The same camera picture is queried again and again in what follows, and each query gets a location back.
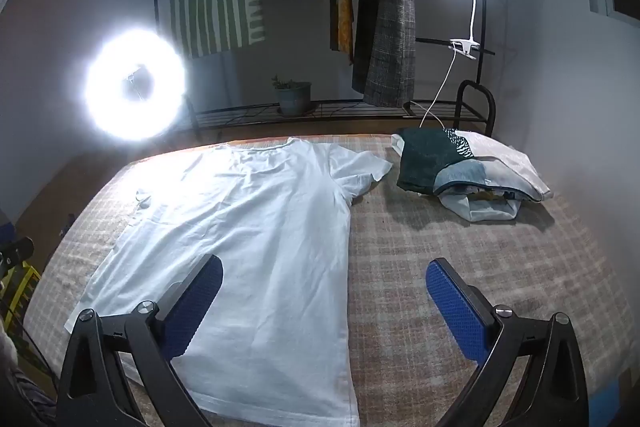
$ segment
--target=plaid bedsheet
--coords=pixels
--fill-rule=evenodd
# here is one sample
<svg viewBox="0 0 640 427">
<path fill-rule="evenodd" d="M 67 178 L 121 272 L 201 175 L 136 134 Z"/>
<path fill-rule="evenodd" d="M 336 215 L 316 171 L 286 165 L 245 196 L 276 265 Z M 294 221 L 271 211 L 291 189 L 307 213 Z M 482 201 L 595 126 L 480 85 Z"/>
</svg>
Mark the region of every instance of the plaid bedsheet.
<svg viewBox="0 0 640 427">
<path fill-rule="evenodd" d="M 427 295 L 424 273 L 435 257 L 446 257 L 466 283 L 520 316 L 566 312 L 590 393 L 635 362 L 632 316 L 620 284 L 564 198 L 523 203 L 514 222 L 468 223 L 437 199 L 396 187 L 399 157 L 389 136 L 310 139 L 369 150 L 394 164 L 351 209 L 348 317 L 362 425 L 434 425 L 474 370 Z M 140 176 L 161 171 L 168 156 L 120 171 L 76 220 L 45 270 L 25 327 L 56 372 L 69 338 L 64 322 L 134 211 Z M 498 425 L 506 413 L 524 362 L 517 363 L 487 425 Z M 147 422 L 161 425 L 142 389 L 134 394 Z"/>
</svg>

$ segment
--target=metal screw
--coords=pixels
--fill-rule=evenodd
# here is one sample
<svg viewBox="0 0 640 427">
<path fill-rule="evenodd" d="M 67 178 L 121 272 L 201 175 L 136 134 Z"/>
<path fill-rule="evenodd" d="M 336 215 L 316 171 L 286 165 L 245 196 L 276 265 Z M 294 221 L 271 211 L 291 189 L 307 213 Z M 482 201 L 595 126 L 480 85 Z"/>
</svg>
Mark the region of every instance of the metal screw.
<svg viewBox="0 0 640 427">
<path fill-rule="evenodd" d="M 138 307 L 137 307 L 138 313 L 142 313 L 143 315 L 151 313 L 153 309 L 154 309 L 154 304 L 151 301 L 140 302 L 140 304 L 138 304 Z"/>
<path fill-rule="evenodd" d="M 564 324 L 567 325 L 569 323 L 569 317 L 567 317 L 564 313 L 557 313 L 556 314 L 556 321 L 558 321 L 560 324 Z"/>
<path fill-rule="evenodd" d="M 78 318 L 80 318 L 82 322 L 90 321 L 92 318 L 94 318 L 94 311 L 91 308 L 82 310 L 78 315 Z"/>
<path fill-rule="evenodd" d="M 498 317 L 508 319 L 509 317 L 511 317 L 511 315 L 513 315 L 513 310 L 508 306 L 505 306 L 504 304 L 498 304 L 495 307 L 495 313 L 498 315 Z"/>
</svg>

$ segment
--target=metal shelf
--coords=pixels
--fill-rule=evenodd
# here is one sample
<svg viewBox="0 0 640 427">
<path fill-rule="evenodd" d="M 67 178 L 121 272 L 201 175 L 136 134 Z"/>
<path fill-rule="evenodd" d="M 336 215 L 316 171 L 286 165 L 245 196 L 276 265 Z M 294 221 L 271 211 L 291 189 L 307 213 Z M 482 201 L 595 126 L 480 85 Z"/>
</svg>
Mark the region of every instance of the metal shelf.
<svg viewBox="0 0 640 427">
<path fill-rule="evenodd" d="M 427 39 L 424 37 L 416 37 L 415 41 L 422 42 L 423 44 L 437 44 L 439 46 L 451 45 L 451 41 L 443 41 L 442 39 Z M 472 50 L 472 51 L 476 51 L 479 53 L 486 53 L 487 55 L 495 55 L 495 52 L 492 52 L 491 50 L 486 50 L 486 49 L 479 49 L 479 50 Z"/>
<path fill-rule="evenodd" d="M 431 104 L 431 100 L 420 100 L 419 103 L 421 105 Z M 228 128 L 261 123 L 322 120 L 414 120 L 415 118 L 422 118 L 424 115 L 424 112 L 422 112 L 418 116 L 414 111 L 403 107 L 374 107 L 364 103 L 362 100 L 319 100 L 312 102 L 312 105 L 315 108 L 302 116 L 284 116 L 279 113 L 279 105 L 277 103 L 266 103 L 198 112 L 196 113 L 196 119 L 199 128 Z M 438 100 L 431 112 L 443 121 L 453 121 L 456 119 L 456 102 Z M 428 115 L 427 118 L 428 120 L 434 120 L 431 115 Z M 486 119 L 466 103 L 462 105 L 459 120 L 486 123 Z M 191 121 L 188 118 L 184 118 L 177 123 L 174 129 L 188 130 L 192 126 Z"/>
</svg>

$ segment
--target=plaid coat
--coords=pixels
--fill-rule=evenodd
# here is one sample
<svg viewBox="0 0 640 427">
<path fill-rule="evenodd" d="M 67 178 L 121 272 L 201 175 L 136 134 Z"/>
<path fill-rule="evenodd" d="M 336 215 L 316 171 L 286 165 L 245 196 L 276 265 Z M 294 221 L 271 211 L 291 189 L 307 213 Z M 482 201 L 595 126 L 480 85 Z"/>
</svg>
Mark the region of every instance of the plaid coat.
<svg viewBox="0 0 640 427">
<path fill-rule="evenodd" d="M 360 0 L 353 89 L 370 105 L 402 107 L 414 82 L 414 0 Z"/>
</svg>

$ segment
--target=clothes rack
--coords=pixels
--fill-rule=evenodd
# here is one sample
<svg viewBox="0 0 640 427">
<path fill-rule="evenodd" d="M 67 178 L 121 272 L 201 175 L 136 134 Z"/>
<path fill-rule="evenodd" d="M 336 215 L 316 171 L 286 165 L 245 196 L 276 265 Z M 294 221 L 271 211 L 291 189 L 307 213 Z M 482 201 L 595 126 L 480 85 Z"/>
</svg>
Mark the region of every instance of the clothes rack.
<svg viewBox="0 0 640 427">
<path fill-rule="evenodd" d="M 156 22 L 159 26 L 158 0 L 154 0 Z M 484 134 L 491 136 L 495 122 L 495 101 L 491 92 L 481 85 L 482 64 L 485 55 L 495 55 L 485 48 L 486 41 L 486 0 L 481 3 L 481 37 L 480 48 L 476 50 L 478 56 L 478 73 L 474 82 L 464 80 L 458 87 L 458 95 L 455 100 L 438 100 L 433 105 L 431 113 L 442 121 L 452 122 L 452 126 L 458 128 L 460 122 L 479 123 L 484 125 Z M 417 42 L 423 44 L 436 44 L 450 46 L 450 42 L 441 39 L 417 38 Z M 465 91 L 470 88 L 481 93 L 488 103 L 488 113 L 483 116 L 480 111 L 473 108 L 463 100 Z M 415 100 L 420 105 L 430 105 L 432 100 Z M 185 96 L 188 119 L 178 121 L 172 130 L 192 130 L 198 140 L 201 140 L 201 128 L 218 129 L 265 123 L 284 122 L 309 122 L 327 120 L 416 120 L 422 119 L 424 110 L 412 106 L 410 102 L 401 108 L 373 107 L 362 100 L 318 100 L 312 102 L 309 111 L 301 116 L 284 116 L 278 110 L 277 103 L 245 105 L 241 107 L 220 108 L 196 112 L 188 97 Z M 427 120 L 435 120 L 431 114 Z"/>
</svg>

